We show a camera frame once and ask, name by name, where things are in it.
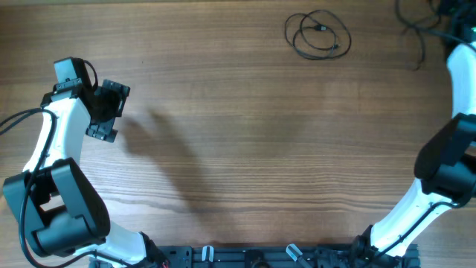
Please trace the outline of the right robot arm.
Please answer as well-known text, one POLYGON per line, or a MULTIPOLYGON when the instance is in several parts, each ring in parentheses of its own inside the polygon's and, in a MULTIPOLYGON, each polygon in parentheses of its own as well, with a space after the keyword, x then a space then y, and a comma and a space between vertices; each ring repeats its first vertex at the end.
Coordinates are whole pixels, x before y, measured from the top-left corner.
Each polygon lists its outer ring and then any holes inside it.
POLYGON ((407 20, 400 1, 394 10, 405 27, 444 40, 452 116, 420 150, 404 197, 355 238, 347 253, 349 267, 409 267, 413 241, 440 215, 475 197, 475 157, 466 152, 475 145, 475 2, 440 2, 434 13, 450 18, 447 31, 407 20))

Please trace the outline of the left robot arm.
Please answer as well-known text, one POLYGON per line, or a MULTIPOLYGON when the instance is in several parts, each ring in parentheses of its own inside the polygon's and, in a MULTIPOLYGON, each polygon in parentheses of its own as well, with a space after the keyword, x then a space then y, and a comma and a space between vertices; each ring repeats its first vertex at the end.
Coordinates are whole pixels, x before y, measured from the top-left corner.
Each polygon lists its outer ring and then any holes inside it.
POLYGON ((33 155, 3 184, 25 258, 34 267, 49 256, 64 258, 65 265, 89 258, 92 267, 168 267, 147 235, 111 221, 79 166, 86 136, 115 140, 129 87, 99 80, 92 64, 77 57, 57 60, 54 69, 57 83, 41 104, 1 123, 7 132, 32 115, 43 117, 33 155))

